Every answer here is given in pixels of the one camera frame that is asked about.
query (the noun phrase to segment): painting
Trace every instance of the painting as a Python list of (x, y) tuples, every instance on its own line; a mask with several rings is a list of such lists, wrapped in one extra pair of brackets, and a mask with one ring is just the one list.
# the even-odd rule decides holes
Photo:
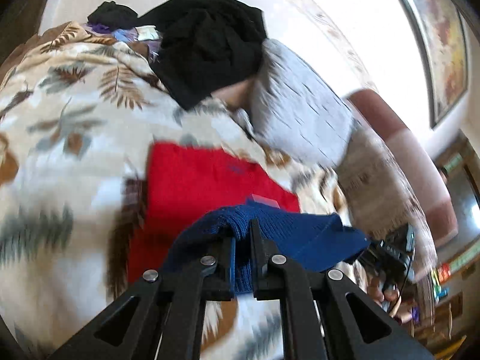
[(402, 0), (421, 50), (434, 128), (468, 85), (462, 21), (451, 0)]

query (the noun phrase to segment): cable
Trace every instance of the cable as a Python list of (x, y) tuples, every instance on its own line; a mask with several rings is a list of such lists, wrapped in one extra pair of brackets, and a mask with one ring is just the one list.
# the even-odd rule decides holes
[(400, 298), (402, 297), (403, 287), (405, 287), (405, 283), (407, 282), (407, 278), (409, 277), (410, 267), (412, 266), (412, 261), (413, 261), (413, 257), (410, 258), (409, 267), (406, 269), (405, 279), (403, 279), (402, 287), (400, 287), (400, 291), (398, 293), (397, 301), (395, 302), (393, 307), (390, 307), (390, 310), (394, 310), (395, 307), (397, 307), (397, 303), (400, 301)]

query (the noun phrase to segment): person's hand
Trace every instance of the person's hand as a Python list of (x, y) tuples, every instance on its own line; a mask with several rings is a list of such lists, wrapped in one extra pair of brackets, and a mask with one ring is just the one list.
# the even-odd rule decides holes
[(395, 304), (395, 307), (388, 313), (392, 318), (397, 315), (398, 308), (402, 303), (402, 298), (400, 297), (400, 292), (397, 289), (386, 290), (383, 293), (380, 290), (380, 278), (375, 276), (370, 280), (370, 284), (367, 287), (367, 294), (377, 303), (379, 306), (382, 305), (384, 300), (388, 300), (391, 305)]

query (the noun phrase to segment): black cloth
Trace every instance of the black cloth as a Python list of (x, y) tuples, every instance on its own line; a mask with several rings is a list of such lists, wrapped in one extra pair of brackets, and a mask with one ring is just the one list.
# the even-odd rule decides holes
[(115, 31), (119, 28), (129, 30), (135, 27), (138, 14), (125, 5), (118, 5), (115, 1), (109, 3), (104, 1), (93, 13), (88, 15), (88, 22), (91, 24), (103, 24)]
[(186, 110), (260, 66), (262, 11), (237, 0), (168, 0), (141, 16), (136, 26), (142, 25), (163, 34), (151, 67)]

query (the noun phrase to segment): blue knitted fabric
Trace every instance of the blue knitted fabric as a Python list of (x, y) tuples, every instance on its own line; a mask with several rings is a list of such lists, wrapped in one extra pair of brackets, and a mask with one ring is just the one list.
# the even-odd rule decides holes
[(174, 271), (201, 258), (211, 235), (230, 229), (236, 239), (235, 292), (251, 292), (249, 224), (255, 218), (264, 238), (275, 241), (282, 254), (311, 271), (331, 268), (370, 244), (360, 230), (343, 226), (337, 214), (295, 214), (248, 202), (209, 212), (184, 230), (170, 248), (162, 269)]

